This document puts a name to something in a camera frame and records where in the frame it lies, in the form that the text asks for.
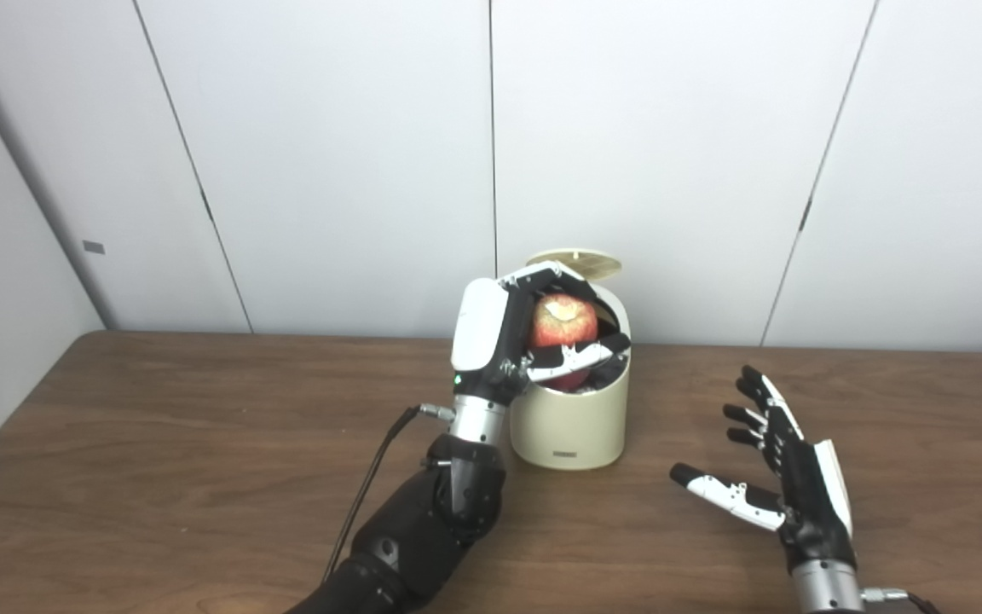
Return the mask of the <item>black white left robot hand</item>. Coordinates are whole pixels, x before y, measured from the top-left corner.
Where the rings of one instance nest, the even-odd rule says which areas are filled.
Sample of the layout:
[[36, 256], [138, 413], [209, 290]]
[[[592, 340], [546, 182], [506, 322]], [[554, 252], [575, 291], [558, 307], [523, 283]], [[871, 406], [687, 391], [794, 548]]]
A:
[[595, 287], [557, 261], [526, 265], [467, 285], [453, 334], [453, 393], [508, 407], [531, 382], [546, 382], [610, 362], [630, 350], [623, 332], [601, 339], [527, 346], [537, 302], [554, 291], [593, 302]]

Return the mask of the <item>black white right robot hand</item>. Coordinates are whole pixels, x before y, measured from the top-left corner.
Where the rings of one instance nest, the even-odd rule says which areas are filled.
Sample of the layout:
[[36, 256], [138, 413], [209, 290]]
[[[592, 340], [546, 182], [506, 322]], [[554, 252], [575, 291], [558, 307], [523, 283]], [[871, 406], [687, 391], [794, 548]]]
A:
[[811, 560], [857, 569], [848, 489], [833, 442], [807, 440], [783, 394], [756, 368], [744, 366], [736, 388], [754, 406], [724, 405], [726, 419], [737, 423], [726, 438], [760, 452], [779, 492], [685, 463], [671, 467], [672, 481], [724, 512], [774, 532], [788, 569]]

